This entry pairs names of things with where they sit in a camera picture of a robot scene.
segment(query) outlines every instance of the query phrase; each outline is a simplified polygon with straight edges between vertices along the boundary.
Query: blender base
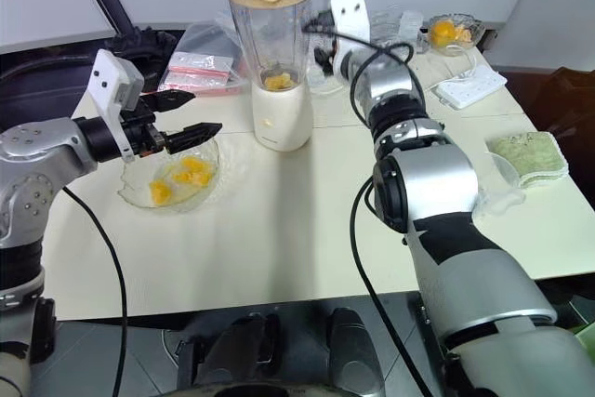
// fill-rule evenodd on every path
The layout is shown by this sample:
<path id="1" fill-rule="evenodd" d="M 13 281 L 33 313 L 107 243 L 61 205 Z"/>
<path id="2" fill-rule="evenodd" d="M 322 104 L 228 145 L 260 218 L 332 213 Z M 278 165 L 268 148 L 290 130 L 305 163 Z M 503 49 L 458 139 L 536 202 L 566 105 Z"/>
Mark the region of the blender base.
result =
<path id="1" fill-rule="evenodd" d="M 252 83 L 252 114 L 258 142 L 275 151 L 298 149 L 312 134 L 312 105 L 306 83 L 278 92 Z"/>

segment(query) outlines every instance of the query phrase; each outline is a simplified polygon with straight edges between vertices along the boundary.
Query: blender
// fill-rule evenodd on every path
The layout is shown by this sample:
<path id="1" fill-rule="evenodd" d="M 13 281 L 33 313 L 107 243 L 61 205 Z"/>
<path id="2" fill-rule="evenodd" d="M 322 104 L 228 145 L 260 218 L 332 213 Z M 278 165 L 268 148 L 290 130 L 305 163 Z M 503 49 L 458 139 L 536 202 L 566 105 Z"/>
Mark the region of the blender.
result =
<path id="1" fill-rule="evenodd" d="M 293 151 L 312 132 L 305 80 L 309 36 L 302 32 L 311 0 L 229 2 L 252 80 L 257 140 L 276 151 Z"/>

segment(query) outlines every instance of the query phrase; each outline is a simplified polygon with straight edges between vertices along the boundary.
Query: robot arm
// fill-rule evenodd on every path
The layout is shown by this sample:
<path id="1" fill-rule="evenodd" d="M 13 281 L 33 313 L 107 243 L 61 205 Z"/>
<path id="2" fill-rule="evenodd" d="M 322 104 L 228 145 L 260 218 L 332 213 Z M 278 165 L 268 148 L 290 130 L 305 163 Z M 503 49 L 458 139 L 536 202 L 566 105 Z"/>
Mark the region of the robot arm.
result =
<path id="1" fill-rule="evenodd" d="M 85 93 L 100 117 L 29 123 L 0 135 L 0 395 L 28 395 L 29 363 L 53 350 L 54 303 L 41 298 L 41 254 L 56 194 L 98 162 L 180 152 L 221 129 L 201 123 L 173 135 L 157 131 L 154 112 L 176 109 L 193 95 L 172 90 L 139 98 L 141 86 L 131 62 L 100 50 Z"/>
<path id="2" fill-rule="evenodd" d="M 364 0 L 331 0 L 331 12 L 324 25 L 369 41 Z M 377 216 L 405 235 L 446 382 L 465 396 L 592 395 L 595 368 L 583 347 L 553 325 L 555 310 L 519 263 L 473 225 L 469 159 L 428 117 L 405 64 L 385 54 L 370 61 L 374 53 L 339 37 L 317 61 L 347 84 L 368 64 L 355 98 L 374 140 Z"/>

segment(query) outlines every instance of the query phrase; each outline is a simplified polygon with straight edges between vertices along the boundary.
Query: glass bowl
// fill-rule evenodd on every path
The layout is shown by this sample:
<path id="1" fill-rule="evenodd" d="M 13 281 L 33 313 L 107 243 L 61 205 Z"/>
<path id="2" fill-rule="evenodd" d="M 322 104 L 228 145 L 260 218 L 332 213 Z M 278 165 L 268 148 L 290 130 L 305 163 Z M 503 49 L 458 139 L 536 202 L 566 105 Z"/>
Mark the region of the glass bowl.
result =
<path id="1" fill-rule="evenodd" d="M 440 21 L 450 21 L 455 26 L 455 29 L 458 27 L 469 33 L 461 33 L 460 36 L 453 39 L 451 43 L 438 46 L 431 36 L 434 26 Z M 483 33 L 485 33 L 485 26 L 483 23 L 469 14 L 442 14 L 441 16 L 434 16 L 430 19 L 428 25 L 428 38 L 432 48 L 445 56 L 458 56 L 465 50 L 474 48 L 477 43 L 480 42 L 480 39 L 482 39 Z"/>
<path id="2" fill-rule="evenodd" d="M 204 188 L 197 190 L 181 202 L 176 202 L 172 205 L 156 205 L 152 200 L 149 184 L 160 177 L 158 175 L 159 172 L 163 171 L 167 165 L 176 163 L 188 155 L 194 155 L 213 165 L 215 169 L 213 177 Z M 205 201 L 215 189 L 218 178 L 219 149 L 215 139 L 210 139 L 200 146 L 173 155 L 170 155 L 166 151 L 161 151 L 125 164 L 122 177 L 120 177 L 123 187 L 118 191 L 118 195 L 137 208 L 157 212 L 184 213 L 193 210 Z"/>

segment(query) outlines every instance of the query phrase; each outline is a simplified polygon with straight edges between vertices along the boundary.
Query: green sponge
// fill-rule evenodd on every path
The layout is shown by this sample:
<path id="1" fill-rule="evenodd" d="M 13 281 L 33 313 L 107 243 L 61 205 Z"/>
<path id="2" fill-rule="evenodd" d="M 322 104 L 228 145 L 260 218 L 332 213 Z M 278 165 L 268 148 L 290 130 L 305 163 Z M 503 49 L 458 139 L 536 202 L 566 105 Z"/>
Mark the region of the green sponge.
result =
<path id="1" fill-rule="evenodd" d="M 527 132 L 494 139 L 487 146 L 490 152 L 506 158 L 514 166 L 521 178 L 521 187 L 568 176 L 568 163 L 549 132 Z"/>

